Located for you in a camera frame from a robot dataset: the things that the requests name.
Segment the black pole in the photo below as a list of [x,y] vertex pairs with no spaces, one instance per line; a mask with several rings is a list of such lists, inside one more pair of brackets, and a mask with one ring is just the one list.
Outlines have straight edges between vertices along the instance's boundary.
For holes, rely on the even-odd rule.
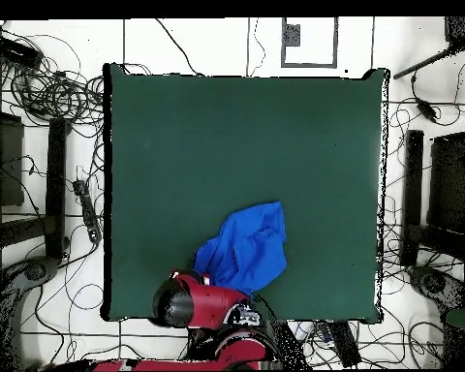
[[399,72],[397,75],[394,75],[392,78],[393,79],[399,79],[402,78],[409,73],[416,72],[417,70],[423,69],[425,66],[428,66],[429,64],[432,64],[438,60],[441,60],[442,58],[445,58],[451,54],[451,49],[447,48],[444,51],[438,52],[437,54],[433,55],[432,57],[427,58],[426,60],[423,60],[420,63],[417,63],[415,66],[410,67],[409,69],[403,70],[402,72]]
[[423,131],[409,130],[405,137],[405,174],[401,208],[398,261],[401,266],[417,264],[419,244],[411,238],[410,227],[420,225],[422,198]]

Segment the cable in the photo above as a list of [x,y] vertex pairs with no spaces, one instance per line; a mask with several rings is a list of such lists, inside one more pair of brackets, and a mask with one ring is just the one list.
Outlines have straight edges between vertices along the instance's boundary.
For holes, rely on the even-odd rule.
[[262,44],[259,42],[259,39],[257,39],[257,26],[259,25],[259,20],[260,20],[260,18],[257,17],[257,22],[255,23],[255,30],[253,31],[253,37],[255,38],[255,41],[257,42],[257,44],[262,48],[263,57],[262,57],[262,61],[260,62],[260,64],[257,67],[255,67],[255,69],[253,69],[253,72],[250,75],[250,77],[252,77],[253,74],[257,71],[257,69],[259,69],[264,64],[264,59],[265,59],[265,56],[266,56],[264,46],[262,46]]
[[[84,260],[82,261],[82,263],[79,265],[79,267],[77,268],[76,272],[73,274],[76,275],[76,273],[81,269],[82,265],[86,262],[86,259],[88,258],[88,256],[86,256],[84,258]],[[98,302],[96,305],[93,305],[93,306],[90,306],[90,307],[81,307],[79,305],[77,305],[75,303],[76,301],[76,298],[78,297],[78,295],[81,293],[82,290],[85,290],[86,288],[88,287],[96,287],[98,288],[101,292],[102,292],[102,300],[100,302]],[[69,342],[69,345],[67,347],[67,362],[69,362],[71,360],[71,358],[73,360],[76,360],[76,357],[75,357],[75,352],[76,352],[76,347],[78,346],[78,343],[76,341],[73,340],[73,335],[71,333],[71,313],[72,313],[72,310],[73,310],[73,306],[75,306],[76,308],[80,309],[80,310],[83,310],[83,311],[89,311],[89,310],[92,310],[92,309],[95,309],[95,308],[98,308],[100,305],[102,305],[102,303],[104,302],[104,299],[103,299],[103,294],[104,294],[104,290],[102,289],[102,287],[100,287],[99,285],[97,284],[93,284],[93,283],[90,283],[90,284],[86,284],[84,286],[82,286],[79,290],[77,290],[76,294],[74,295],[73,298],[71,298],[71,296],[69,295],[69,291],[67,289],[67,272],[66,272],[66,275],[64,276],[64,288],[66,290],[66,294],[67,294],[67,298],[71,301],[71,306],[69,307],[69,314],[68,314],[68,331],[69,331],[69,338],[70,338],[70,342]]]
[[[87,257],[87,256],[89,256],[89,255],[91,255],[91,254],[93,254],[93,252],[94,252],[96,249],[97,249],[97,247],[96,247],[96,246],[93,246],[92,249],[91,249],[91,251],[89,251],[87,254],[83,255],[82,257],[79,257],[79,258],[77,258],[77,259],[75,259],[75,260],[72,260],[72,261],[70,262],[70,264],[75,263],[76,261],[79,261],[79,260],[81,260],[81,259],[83,259],[83,258],[85,258],[85,257]],[[69,278],[69,280],[67,280],[67,283],[68,283],[68,284],[69,284],[69,282],[71,282],[71,281],[73,280],[73,278],[76,277],[76,274],[77,274],[77,273],[78,273],[78,272],[75,271],[75,273]],[[42,304],[42,306],[39,307],[38,309],[39,309],[39,310],[42,309],[45,305],[47,305],[47,303],[49,303],[49,302],[50,302],[58,293],[60,293],[63,289],[64,289],[64,286],[62,286],[61,288],[59,288],[59,289],[58,289],[49,299],[47,299],[47,300]],[[26,323],[26,321],[28,321],[33,315],[34,315],[34,314],[31,314],[29,317],[27,317],[24,321],[22,321],[22,322],[20,323],[20,325],[23,326],[23,325]]]
[[[412,325],[408,331],[408,346],[410,348],[410,354],[412,356],[412,360],[415,364],[415,366],[418,368],[418,369],[422,369],[421,366],[419,365],[419,362],[417,361],[416,357],[415,357],[415,348],[412,344],[412,332],[413,330],[417,327],[417,326],[422,326],[422,325],[427,325],[427,326],[433,326],[435,327],[436,329],[438,329],[439,331],[441,331],[441,333],[443,333],[443,330],[441,328],[439,328],[436,324],[433,324],[433,323],[430,323],[428,321],[420,321],[414,325]],[[426,344],[427,348],[429,348],[429,350],[425,350],[423,347],[422,347],[422,350],[424,352],[428,352],[429,354],[431,354],[433,357],[435,357],[436,359],[439,360],[439,362],[441,363],[441,365],[443,365],[443,359],[439,356],[439,354],[437,353],[437,349],[435,347],[434,344],[432,344],[430,341],[427,341],[427,344]]]
[[250,17],[248,17],[248,30],[246,31],[246,76],[250,70]]
[[[15,36],[17,36],[17,42],[23,41],[30,47],[41,51],[26,37]],[[43,34],[29,37],[48,37],[67,45],[77,58],[78,71],[52,71],[50,61],[55,64],[56,69],[58,66],[53,59],[46,57],[39,71],[26,73],[20,66],[4,63],[3,59],[0,59],[0,90],[4,89],[5,81],[9,78],[11,80],[10,90],[5,91],[10,91],[15,100],[9,102],[2,98],[1,101],[11,104],[12,113],[14,113],[13,108],[23,109],[35,127],[45,127],[50,118],[62,116],[71,120],[75,126],[91,124],[96,128],[97,124],[102,121],[101,115],[94,115],[94,113],[102,114],[102,111],[96,107],[101,106],[103,101],[103,78],[101,76],[90,80],[84,78],[80,73],[81,65],[78,55],[67,42]],[[97,129],[94,136],[85,136],[76,127],[73,130],[86,138],[94,138],[100,133],[100,129]]]
[[319,353],[317,353],[317,352],[315,353],[315,355],[316,355],[317,357],[319,357],[319,358],[323,361],[323,363],[324,363],[325,365],[327,365],[327,366],[329,367],[329,369],[332,371],[332,367],[330,366],[330,362],[326,361],[326,360],[325,360]]
[[435,115],[435,118],[427,117],[429,120],[431,120],[432,122],[434,122],[435,124],[437,124],[439,126],[448,127],[450,125],[453,125],[454,123],[456,123],[456,121],[459,120],[461,114],[463,113],[463,111],[460,109],[460,106],[456,103],[456,101],[457,101],[457,98],[458,98],[458,92],[460,90],[460,76],[461,76],[461,73],[462,73],[464,68],[465,68],[465,62],[461,66],[460,70],[458,71],[457,81],[456,81],[456,91],[454,93],[454,99],[453,99],[453,103],[452,103],[452,105],[455,106],[456,109],[458,110],[458,114],[457,114],[457,116],[456,116],[456,118],[454,120],[452,120],[450,123],[447,123],[447,124],[440,123],[440,122],[437,121],[438,119],[441,119],[441,116],[442,116],[442,112],[441,112],[441,109],[439,107],[432,106],[430,103],[426,102],[425,100],[423,100],[423,99],[421,99],[421,98],[419,98],[417,96],[417,93],[415,91],[415,83],[417,81],[417,71],[415,71],[414,75],[411,77],[412,94],[414,95],[414,98],[416,99],[417,104],[422,105],[423,107],[427,107],[427,110],[429,110],[429,111],[431,111],[432,109],[436,109],[437,111],[439,111],[439,116]]
[[191,347],[191,334],[190,334],[190,330],[188,328],[188,340],[186,342],[186,345],[183,347],[181,353],[177,356],[177,360],[185,359],[190,353],[190,347]]
[[138,353],[134,348],[130,347],[127,344],[120,344],[120,345],[116,345],[115,347],[109,348],[107,350],[93,351],[91,353],[86,353],[79,360],[83,360],[88,356],[93,356],[93,355],[97,355],[97,354],[106,354],[106,353],[109,353],[110,351],[119,350],[121,347],[127,348],[128,350],[132,351],[133,354],[135,354],[139,359],[144,359],[144,356],[141,355],[140,353]]
[[155,20],[157,20],[157,22],[162,26],[162,28],[164,29],[164,31],[167,33],[167,35],[169,36],[169,38],[172,40],[172,42],[175,44],[175,46],[177,48],[179,48],[179,50],[182,52],[182,54],[184,55],[184,58],[186,59],[186,62],[188,63],[188,66],[190,67],[191,71],[193,73],[195,73],[197,76],[203,76],[202,73],[198,73],[191,65],[190,63],[190,59],[188,58],[188,55],[184,52],[184,50],[182,49],[182,47],[177,43],[177,41],[174,39],[174,37],[172,36],[172,34],[169,32],[169,30],[166,28],[166,26],[164,25],[164,23],[160,20],[160,18],[155,18]]
[[57,358],[58,354],[60,353],[60,350],[61,350],[62,347],[64,346],[64,335],[61,334],[57,329],[51,327],[50,325],[45,324],[45,323],[43,322],[43,320],[40,318],[40,316],[38,315],[38,307],[39,307],[40,302],[41,302],[41,300],[42,300],[42,296],[43,296],[43,284],[40,286],[40,296],[38,297],[38,301],[36,302],[35,313],[34,313],[34,315],[35,315],[36,319],[38,320],[38,322],[39,322],[42,326],[44,326],[44,327],[46,327],[46,328],[52,330],[53,332],[57,333],[57,334],[62,338],[62,342],[60,343],[60,347],[58,347],[58,350],[56,351],[55,355],[54,355],[54,356],[52,357],[52,359],[50,360],[50,363],[53,363],[53,362],[55,361],[55,359]]

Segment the electronic device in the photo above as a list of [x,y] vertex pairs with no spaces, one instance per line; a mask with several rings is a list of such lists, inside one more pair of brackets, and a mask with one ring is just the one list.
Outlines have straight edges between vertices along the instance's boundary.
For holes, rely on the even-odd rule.
[[0,57],[31,70],[40,70],[44,56],[30,46],[0,36]]
[[100,224],[98,222],[93,202],[89,195],[88,187],[82,180],[76,180],[73,182],[74,193],[79,197],[82,207],[82,219],[84,225],[88,229],[89,240],[93,244],[98,244],[102,240],[102,232],[100,230]]
[[434,111],[434,108],[432,108],[432,106],[428,102],[421,99],[417,99],[417,109],[422,113],[422,115],[425,118],[427,118],[427,120],[432,121],[433,123],[436,122],[436,111]]

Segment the table surface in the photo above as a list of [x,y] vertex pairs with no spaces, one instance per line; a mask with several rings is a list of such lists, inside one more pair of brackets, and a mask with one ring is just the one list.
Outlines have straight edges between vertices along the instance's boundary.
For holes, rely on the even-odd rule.
[[280,201],[288,268],[261,290],[277,317],[375,321],[386,71],[349,80],[110,68],[111,319],[151,317],[168,273],[228,215]]

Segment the blue towel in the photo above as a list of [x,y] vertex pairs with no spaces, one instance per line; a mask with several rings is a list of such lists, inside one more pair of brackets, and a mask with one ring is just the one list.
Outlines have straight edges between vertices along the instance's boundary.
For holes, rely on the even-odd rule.
[[255,205],[229,216],[218,236],[197,251],[194,270],[210,284],[251,296],[286,268],[286,230],[281,203]]

